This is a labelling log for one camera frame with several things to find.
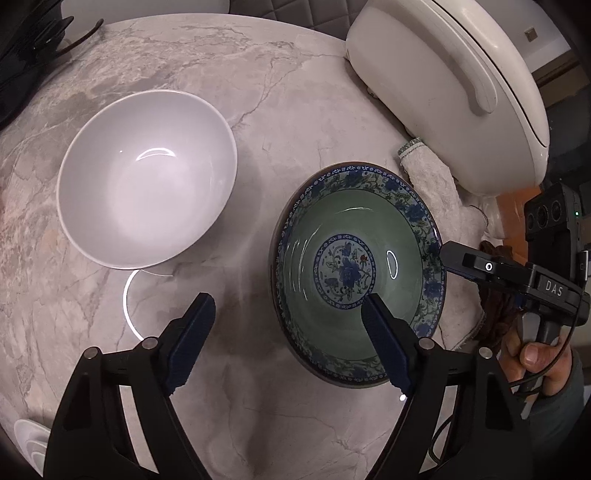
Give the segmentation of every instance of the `ceramic bowl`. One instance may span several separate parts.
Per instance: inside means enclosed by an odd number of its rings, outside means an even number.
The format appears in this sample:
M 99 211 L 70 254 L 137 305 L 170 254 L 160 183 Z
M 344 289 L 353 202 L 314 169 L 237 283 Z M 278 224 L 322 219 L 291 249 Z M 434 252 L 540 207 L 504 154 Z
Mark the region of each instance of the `ceramic bowl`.
M 32 420 L 19 419 L 14 423 L 18 447 L 40 475 L 43 474 L 43 461 L 50 433 L 50 429 Z
M 161 263 L 222 212 L 238 165 L 224 117 L 185 92 L 124 97 L 78 132 L 61 164 L 57 210 L 71 242 L 111 268 Z
M 308 179 L 285 207 L 269 256 L 275 309 L 294 353 L 339 385 L 384 382 L 361 304 L 377 292 L 418 336 L 431 336 L 445 294 L 440 247 L 427 207 L 394 173 L 345 163 Z

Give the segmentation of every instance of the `screw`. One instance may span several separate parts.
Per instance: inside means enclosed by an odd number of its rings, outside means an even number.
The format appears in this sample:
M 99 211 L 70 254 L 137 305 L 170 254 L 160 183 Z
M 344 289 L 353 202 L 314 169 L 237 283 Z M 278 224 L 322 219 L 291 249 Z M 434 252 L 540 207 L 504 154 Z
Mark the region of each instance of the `screw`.
M 478 349 L 478 353 L 482 358 L 492 358 L 492 350 L 487 346 L 481 346 Z
M 90 360 L 91 358 L 96 357 L 99 354 L 99 349 L 95 346 L 91 346 L 84 350 L 84 358 Z
M 433 340 L 431 340 L 430 338 L 423 337 L 418 340 L 418 345 L 423 350 L 431 350 L 433 349 L 433 347 L 435 347 L 435 342 L 433 342 Z
M 142 347 L 146 350 L 151 350 L 152 348 L 155 348 L 156 345 L 158 345 L 158 339 L 156 337 L 148 337 L 142 342 Z

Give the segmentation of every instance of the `sleeve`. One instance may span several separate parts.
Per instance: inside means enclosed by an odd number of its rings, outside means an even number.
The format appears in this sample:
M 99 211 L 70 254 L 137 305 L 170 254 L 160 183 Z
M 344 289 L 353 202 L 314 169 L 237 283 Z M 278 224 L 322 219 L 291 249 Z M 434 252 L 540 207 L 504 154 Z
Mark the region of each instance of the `sleeve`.
M 542 471 L 566 440 L 584 407 L 583 368 L 573 350 L 573 366 L 564 388 L 552 397 L 542 397 L 530 413 L 534 470 Z

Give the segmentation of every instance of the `brown cloth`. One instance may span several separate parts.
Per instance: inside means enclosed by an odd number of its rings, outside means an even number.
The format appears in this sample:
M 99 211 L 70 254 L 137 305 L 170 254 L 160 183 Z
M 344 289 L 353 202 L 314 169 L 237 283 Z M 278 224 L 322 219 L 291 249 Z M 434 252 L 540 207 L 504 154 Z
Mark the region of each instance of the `brown cloth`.
M 512 248 L 506 245 L 495 247 L 492 243 L 483 241 L 480 243 L 480 251 L 513 260 Z M 478 346 L 487 346 L 497 353 L 501 348 L 501 339 L 511 328 L 518 311 L 515 307 L 515 296 L 482 285 L 478 285 L 478 290 L 485 320 L 474 340 L 478 341 Z

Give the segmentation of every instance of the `bowl rim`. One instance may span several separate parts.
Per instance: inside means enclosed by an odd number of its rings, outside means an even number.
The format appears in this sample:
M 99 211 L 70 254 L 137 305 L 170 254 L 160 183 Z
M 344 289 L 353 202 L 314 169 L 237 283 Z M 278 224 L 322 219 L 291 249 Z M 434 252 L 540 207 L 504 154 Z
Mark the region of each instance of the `bowl rim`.
M 377 168 L 378 170 L 383 171 L 386 174 L 393 175 L 393 176 L 397 177 L 398 179 L 400 179 L 400 181 L 405 184 L 406 188 L 408 188 L 411 192 L 414 192 L 415 195 L 419 198 L 420 202 L 422 203 L 422 206 L 425 208 L 427 215 L 430 217 L 431 225 L 433 227 L 433 230 L 435 231 L 436 238 L 438 240 L 438 243 L 441 245 L 441 234 L 439 232 L 437 224 L 435 223 L 435 219 L 433 218 L 433 215 L 431 214 L 431 212 L 430 212 L 428 206 L 425 204 L 424 200 L 413 189 L 412 185 L 410 185 L 406 180 L 401 178 L 400 175 L 395 174 L 394 172 L 387 169 L 386 167 L 383 167 L 383 166 L 380 166 L 380 165 L 377 165 L 374 163 L 369 163 L 369 162 L 364 162 L 364 161 L 347 161 L 347 162 L 339 162 L 339 163 L 329 165 L 329 166 L 313 173 L 304 182 L 302 182 L 302 184 L 297 188 L 297 190 L 293 193 L 293 195 L 291 195 L 291 197 L 289 198 L 289 200 L 285 204 L 285 207 L 281 211 L 281 214 L 277 220 L 277 223 L 275 225 L 275 229 L 273 230 L 273 235 L 271 238 L 271 248 L 269 249 L 269 257 L 268 257 L 269 286 L 271 288 L 271 297 L 272 297 L 272 301 L 273 301 L 273 307 L 275 310 L 275 316 L 276 316 L 277 322 L 279 323 L 281 330 L 287 340 L 287 345 L 289 347 L 289 350 L 295 356 L 295 358 L 298 360 L 298 362 L 300 364 L 302 364 L 302 366 L 305 367 L 305 369 L 307 369 L 308 371 L 310 371 L 311 373 L 313 373 L 315 376 L 319 377 L 320 379 L 322 379 L 330 384 L 337 385 L 339 387 L 346 387 L 346 388 L 374 387 L 374 386 L 386 383 L 388 381 L 388 376 L 385 375 L 384 378 L 380 378 L 380 379 L 377 379 L 374 381 L 359 381 L 359 382 L 343 381 L 343 380 L 338 379 L 338 377 L 333 377 L 333 376 L 327 375 L 325 371 L 320 369 L 317 365 L 313 364 L 309 358 L 307 358 L 307 357 L 305 358 L 304 355 L 299 350 L 298 346 L 295 344 L 294 340 L 291 338 L 291 333 L 287 330 L 285 322 L 282 319 L 281 308 L 278 304 L 278 298 L 277 298 L 278 292 L 277 292 L 277 282 L 275 281 L 275 272 L 276 272 L 276 267 L 277 267 L 277 252 L 278 252 L 279 243 L 281 240 L 281 232 L 283 231 L 283 227 L 284 227 L 286 221 L 288 221 L 289 214 L 292 211 L 295 202 L 298 201 L 300 196 L 305 192 L 306 188 L 308 188 L 311 184 L 313 184 L 314 181 L 318 177 L 321 177 L 322 175 L 325 175 L 325 174 L 327 174 L 333 170 L 336 170 L 338 168 L 357 167 L 357 166 Z M 439 311 L 437 312 L 437 321 L 435 323 L 435 327 L 433 328 L 433 331 L 431 332 L 431 336 L 433 335 L 434 331 L 437 329 L 437 325 L 439 325 L 439 321 L 441 319 L 441 314 L 443 312 L 443 304 L 445 301 L 446 290 L 447 290 L 447 281 L 446 281 L 447 273 L 446 273 L 446 270 L 443 268 L 443 266 L 441 267 L 441 271 L 442 271 L 441 283 L 443 285 L 443 291 L 441 293 L 441 303 L 440 303 L 441 306 L 439 308 Z
M 70 150 L 72 149 L 72 146 L 74 145 L 74 143 L 76 142 L 76 140 L 78 140 L 78 137 L 82 135 L 82 133 L 85 131 L 85 129 L 93 122 L 93 120 L 95 118 L 97 118 L 100 114 L 102 114 L 104 111 L 108 110 L 109 108 L 113 107 L 114 105 L 116 105 L 117 103 L 123 102 L 129 98 L 135 97 L 135 96 L 139 96 L 139 95 L 145 95 L 145 94 L 149 94 L 149 93 L 155 93 L 155 92 L 166 92 L 166 93 L 179 93 L 181 95 L 186 95 L 188 97 L 191 97 L 201 103 L 203 103 L 206 107 L 208 107 L 210 110 L 212 110 L 222 121 L 222 124 L 226 127 L 226 130 L 230 136 L 230 140 L 232 143 L 232 149 L 233 149 L 233 162 L 232 162 L 232 166 L 233 166 L 233 172 L 232 172 L 232 186 L 229 189 L 229 193 L 227 198 L 224 199 L 223 202 L 221 202 L 221 207 L 219 208 L 218 213 L 215 215 L 215 217 L 213 218 L 213 221 L 211 221 L 211 223 L 207 226 L 207 228 L 203 231 L 203 233 L 197 237 L 196 239 L 192 240 L 190 244 L 184 246 L 181 250 L 179 250 L 178 252 L 176 252 L 174 255 L 169 255 L 166 258 L 162 258 L 158 261 L 154 261 L 154 262 L 150 262 L 148 264 L 135 264 L 135 265 L 126 265 L 126 266 L 121 266 L 121 265 L 115 265 L 115 264 L 111 264 L 109 262 L 105 262 L 102 260 L 99 260 L 98 258 L 94 257 L 93 255 L 90 255 L 87 251 L 85 251 L 73 238 L 72 235 L 70 234 L 70 232 L 68 231 L 68 228 L 66 227 L 66 224 L 64 222 L 62 213 L 61 213 L 61 206 L 60 206 L 60 185 L 61 185 L 61 176 L 62 176 L 62 172 L 64 170 L 64 166 L 66 165 L 66 160 L 68 158 L 68 155 L 70 154 Z M 202 99 L 200 96 L 197 96 L 193 93 L 189 93 L 189 92 L 183 92 L 181 90 L 172 90 L 172 89 L 151 89 L 151 90 L 144 90 L 142 92 L 135 92 L 132 93 L 130 95 L 126 95 L 124 97 L 121 97 L 118 100 L 115 100 L 114 102 L 110 103 L 109 105 L 106 105 L 105 107 L 101 108 L 98 112 L 96 112 L 83 126 L 82 128 L 80 128 L 80 130 L 78 131 L 78 133 L 76 134 L 76 136 L 73 138 L 73 140 L 70 142 L 70 145 L 68 146 L 66 153 L 64 154 L 64 157 L 61 160 L 61 165 L 60 165 L 60 170 L 57 174 L 57 184 L 56 184 L 56 206 L 57 206 L 57 216 L 60 219 L 60 224 L 61 224 L 61 228 L 64 231 L 64 233 L 66 234 L 68 240 L 72 243 L 72 245 L 74 245 L 74 247 L 76 247 L 78 249 L 78 251 L 80 253 L 82 253 L 86 258 L 92 260 L 93 262 L 102 265 L 103 267 L 108 267 L 108 268 L 115 268 L 117 270 L 141 270 L 142 268 L 148 268 L 148 267 L 153 267 L 155 265 L 158 265 L 160 263 L 166 262 L 167 260 L 170 260 L 171 258 L 176 257 L 177 255 L 181 254 L 182 252 L 184 252 L 187 248 L 189 248 L 191 245 L 193 245 L 195 242 L 197 242 L 197 240 L 199 240 L 203 235 L 205 235 L 205 233 L 212 227 L 212 225 L 216 222 L 216 220 L 218 219 L 218 217 L 221 215 L 222 211 L 224 210 L 224 208 L 226 207 L 226 204 L 228 203 L 228 200 L 230 199 L 230 195 L 232 194 L 232 190 L 234 189 L 234 184 L 236 183 L 236 175 L 238 172 L 238 149 L 236 148 L 236 139 L 234 137 L 234 133 L 232 132 L 232 128 L 230 127 L 230 125 L 228 124 L 228 121 L 224 118 L 224 116 L 218 111 L 218 109 L 216 109 L 211 103 L 209 103 L 208 101 Z

